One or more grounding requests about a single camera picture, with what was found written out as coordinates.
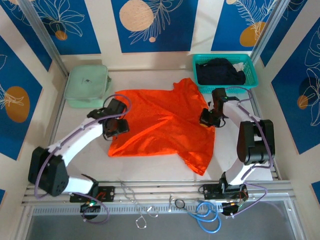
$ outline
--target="orange t-shirt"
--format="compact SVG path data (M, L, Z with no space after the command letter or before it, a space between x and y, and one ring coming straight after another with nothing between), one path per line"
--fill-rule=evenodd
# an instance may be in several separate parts
M131 100L131 111L125 116L130 131L113 139L110 157L178 154L195 173L205 173L215 143L215 129L199 124L207 103L190 78L173 87L117 92ZM123 97L117 99L128 105Z

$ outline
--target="robotic arm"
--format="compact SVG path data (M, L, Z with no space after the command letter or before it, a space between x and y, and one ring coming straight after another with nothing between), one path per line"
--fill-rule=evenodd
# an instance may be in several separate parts
M37 147L31 157L29 182L36 185L42 165L53 154L40 176L38 186L53 197L63 193L81 193L95 197L98 194L98 182L81 174L74 166L69 166L67 170L67 166L78 152L97 137L103 135L109 138L128 132L127 120L116 117L106 119L107 116L121 115L126 109L123 102L112 99L108 107L91 111L83 123L62 140L46 149Z
M213 110L204 108L200 116L200 124L207 127L221 127L221 121L230 118L239 128L238 141L236 146L237 159L232 167L224 172L216 186L203 186L211 196L228 198L240 193L245 185L246 178L259 166L270 160L268 149L272 158L275 156L274 126L270 120L262 120L256 116L248 115L239 106L237 97L228 97L224 88L216 88L212 91ZM262 129L266 138L265 145L262 134L254 117Z

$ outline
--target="metal bracket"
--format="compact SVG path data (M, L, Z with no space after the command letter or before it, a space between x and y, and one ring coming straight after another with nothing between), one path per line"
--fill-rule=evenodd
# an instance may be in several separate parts
M235 189L234 191L226 192L221 188L221 184L204 184L202 186L202 194L204 195L205 200L221 200L221 199L239 199L245 198L243 192L247 193L247 186L242 185L241 188Z
M101 202L113 202L115 197L115 187L114 186L99 186L97 195L95 198ZM90 199L73 194L70 196L70 203L86 203Z

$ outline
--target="teal plastic basket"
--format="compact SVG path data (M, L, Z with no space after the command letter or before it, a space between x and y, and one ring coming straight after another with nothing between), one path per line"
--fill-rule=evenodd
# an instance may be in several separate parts
M201 85L198 83L196 64L206 64L211 59L228 59L232 64L243 63L244 66L244 74L245 74L245 84L238 85L239 87L243 87L245 89L251 89L258 86L258 77L254 65L247 54L195 54L192 59L193 65L193 73L195 78L195 83L198 86L198 89L203 94L211 94L214 89L217 88L229 88L235 87L237 85ZM244 93L246 90L240 88L229 88L225 90L227 93L231 94L240 94Z

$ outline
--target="white platform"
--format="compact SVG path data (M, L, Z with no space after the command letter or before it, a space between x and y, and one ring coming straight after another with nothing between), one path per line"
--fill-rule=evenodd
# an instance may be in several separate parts
M186 70L167 71L118 71L110 72L113 92L125 89L172 90L173 83L183 78L193 79L193 72ZM237 94L239 99L247 94ZM204 94L207 102L210 94ZM243 105L253 112L249 101ZM71 108L65 103L57 128L55 141L62 139L86 118L90 108ZM194 173L176 154L150 157L108 157L110 141L98 137L87 145L72 160L79 170L98 181L218 181L237 159L238 129L226 119L226 125L216 129L213 157L204 176ZM271 181L269 169L256 169L247 180Z

